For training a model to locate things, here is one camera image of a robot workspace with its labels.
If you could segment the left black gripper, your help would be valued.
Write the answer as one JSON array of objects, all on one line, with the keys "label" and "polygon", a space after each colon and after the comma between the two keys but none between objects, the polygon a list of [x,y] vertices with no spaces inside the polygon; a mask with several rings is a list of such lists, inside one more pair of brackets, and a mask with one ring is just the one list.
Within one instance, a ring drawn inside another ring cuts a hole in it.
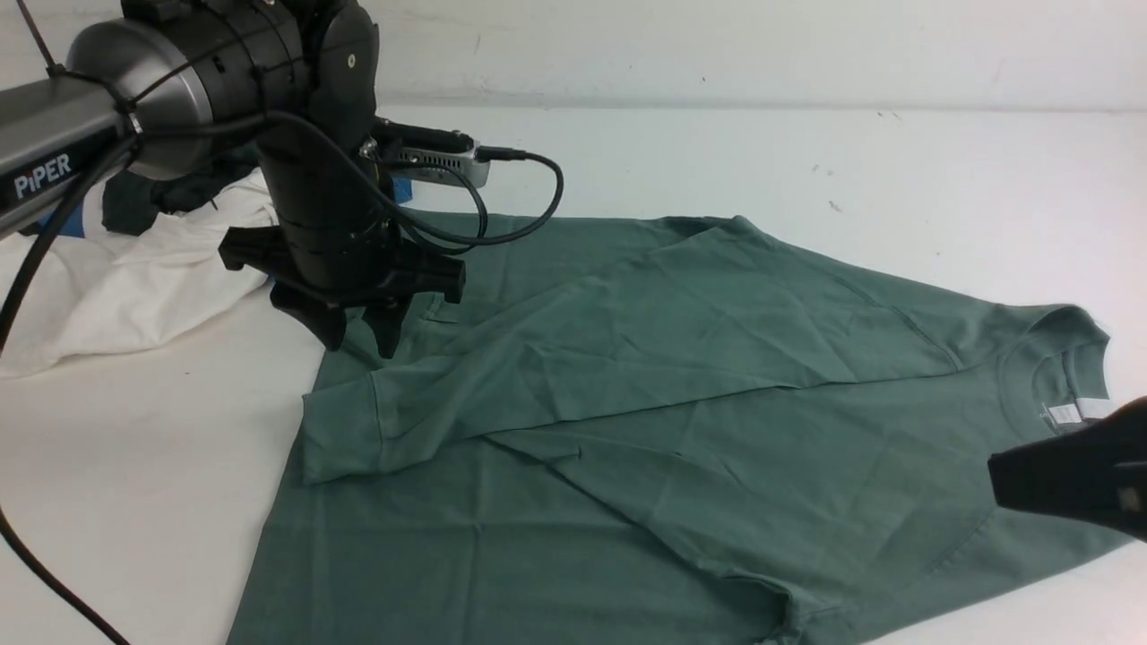
[{"label": "left black gripper", "polygon": [[271,305],[301,322],[328,351],[348,335],[348,309],[364,309],[377,353],[390,359],[413,297],[458,302],[465,265],[405,238],[391,192],[375,171],[311,125],[258,135],[275,225],[231,228],[219,244],[225,269],[255,269],[273,281]]}]

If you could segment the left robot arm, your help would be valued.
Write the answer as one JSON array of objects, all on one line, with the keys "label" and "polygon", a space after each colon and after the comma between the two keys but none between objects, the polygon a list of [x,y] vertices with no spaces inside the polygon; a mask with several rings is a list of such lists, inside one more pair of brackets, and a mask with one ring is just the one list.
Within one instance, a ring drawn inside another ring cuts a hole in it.
[{"label": "left robot arm", "polygon": [[3,90],[3,236],[49,213],[3,300],[3,339],[61,228],[99,180],[159,181],[255,143],[279,222],[231,228],[225,269],[258,270],[272,305],[325,347],[361,309],[389,357],[414,297],[462,297],[462,261],[401,233],[382,127],[381,30],[357,1],[123,1],[65,63]]}]

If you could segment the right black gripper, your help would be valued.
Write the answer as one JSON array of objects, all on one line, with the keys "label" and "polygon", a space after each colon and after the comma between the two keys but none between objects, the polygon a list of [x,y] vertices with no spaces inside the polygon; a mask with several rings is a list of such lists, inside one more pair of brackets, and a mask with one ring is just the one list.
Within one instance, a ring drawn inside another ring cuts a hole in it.
[{"label": "right black gripper", "polygon": [[1146,539],[1146,401],[988,458],[996,505]]}]

